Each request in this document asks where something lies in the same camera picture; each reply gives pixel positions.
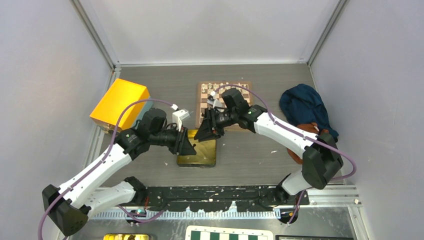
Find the black mounting plate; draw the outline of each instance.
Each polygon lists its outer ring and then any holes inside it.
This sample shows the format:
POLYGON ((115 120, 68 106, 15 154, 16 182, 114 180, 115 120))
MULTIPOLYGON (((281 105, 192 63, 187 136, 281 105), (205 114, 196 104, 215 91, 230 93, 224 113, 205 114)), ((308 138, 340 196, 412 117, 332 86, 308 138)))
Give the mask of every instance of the black mounting plate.
MULTIPOLYGON (((160 211, 165 208, 171 212, 227 211, 233 201, 238 212, 266 212, 275 206, 295 205, 292 196, 286 203, 276 196, 275 185, 246 185, 246 186, 149 186, 147 196, 150 210, 160 211)), ((307 192, 300 201, 301 205, 309 204, 307 192)), ((136 206, 127 203, 123 206, 136 206)))

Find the white chess piece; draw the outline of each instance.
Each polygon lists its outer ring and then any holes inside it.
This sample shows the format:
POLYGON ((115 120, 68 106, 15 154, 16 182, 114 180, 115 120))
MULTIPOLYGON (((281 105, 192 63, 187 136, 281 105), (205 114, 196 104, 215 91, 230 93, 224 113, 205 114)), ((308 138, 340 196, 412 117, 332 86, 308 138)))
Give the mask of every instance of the white chess piece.
POLYGON ((206 93, 206 84, 201 85, 201 92, 206 93))

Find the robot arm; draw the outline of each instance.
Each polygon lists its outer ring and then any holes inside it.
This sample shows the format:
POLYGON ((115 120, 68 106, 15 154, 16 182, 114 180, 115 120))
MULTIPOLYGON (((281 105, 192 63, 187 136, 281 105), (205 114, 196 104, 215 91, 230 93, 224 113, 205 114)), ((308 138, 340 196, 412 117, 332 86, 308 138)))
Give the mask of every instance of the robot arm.
POLYGON ((175 155, 196 155, 188 139, 188 130, 181 122, 187 114, 186 110, 174 112, 172 119, 177 120, 176 126, 168 129, 169 126, 164 126, 166 113, 157 108, 150 109, 135 126, 123 130, 114 139, 109 155, 100 165, 98 164, 107 154, 107 150, 59 187, 48 185, 42 191, 45 210, 76 180, 86 175, 93 166, 98 165, 55 204, 48 214, 50 219, 65 236, 70 236, 78 232, 90 217, 99 212, 123 203, 140 204, 146 197, 146 187, 135 177, 127 177, 118 185, 106 190, 96 191, 96 189, 116 171, 147 152, 151 145, 166 146, 175 155))
MULTIPOLYGON (((242 129, 267 136, 292 150, 303 159, 303 164, 300 171, 289 174, 277 186, 281 191, 282 200, 286 200, 310 187, 323 189, 343 166, 339 154, 321 147, 305 139, 305 137, 299 137, 292 131, 302 133, 304 136, 337 148, 333 137, 328 133, 318 136, 292 126, 275 116, 272 120, 266 108, 259 105, 250 106, 240 91, 235 88, 226 90, 222 94, 222 98, 226 108, 206 108, 203 114, 203 122, 194 139, 200 142, 218 139, 224 135, 225 127, 238 124, 242 129), (289 130, 275 124, 275 121, 289 130)), ((214 106, 217 105, 216 101, 212 96, 209 98, 209 102, 213 103, 214 106)))

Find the gold tray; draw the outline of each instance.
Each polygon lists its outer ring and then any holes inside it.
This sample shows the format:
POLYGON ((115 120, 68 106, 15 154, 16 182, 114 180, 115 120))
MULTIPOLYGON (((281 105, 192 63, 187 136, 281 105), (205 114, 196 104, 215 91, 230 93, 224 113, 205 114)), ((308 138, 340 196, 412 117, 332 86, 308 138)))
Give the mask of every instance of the gold tray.
POLYGON ((199 142, 194 140, 197 129, 188 130, 188 140, 194 146, 196 155, 177 156, 176 164, 180 167, 213 168, 217 163, 217 141, 199 142))
POLYGON ((147 234, 106 234, 103 240, 151 240, 152 238, 147 234))

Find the gray table surface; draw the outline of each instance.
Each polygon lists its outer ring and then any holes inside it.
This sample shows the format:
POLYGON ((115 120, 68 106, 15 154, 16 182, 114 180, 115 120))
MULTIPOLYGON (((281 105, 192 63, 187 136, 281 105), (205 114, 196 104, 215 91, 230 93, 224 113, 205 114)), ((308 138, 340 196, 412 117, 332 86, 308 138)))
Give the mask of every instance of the gray table surface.
MULTIPOLYGON (((252 90, 267 101, 270 110, 286 120, 279 108, 282 93, 298 84, 314 86, 306 64, 188 65, 124 67, 120 78, 147 86, 152 98, 170 101, 193 111, 184 122, 195 127, 197 84, 201 81, 251 81, 252 90)), ((172 109, 161 103, 154 107, 172 109)), ((102 151, 110 142, 105 136, 102 151)), ((275 185, 299 170, 284 146, 251 132, 228 131, 217 141, 215 168, 178 167, 176 156, 166 148, 151 146, 129 165, 111 176, 102 187, 112 187, 129 176, 147 186, 275 185)))

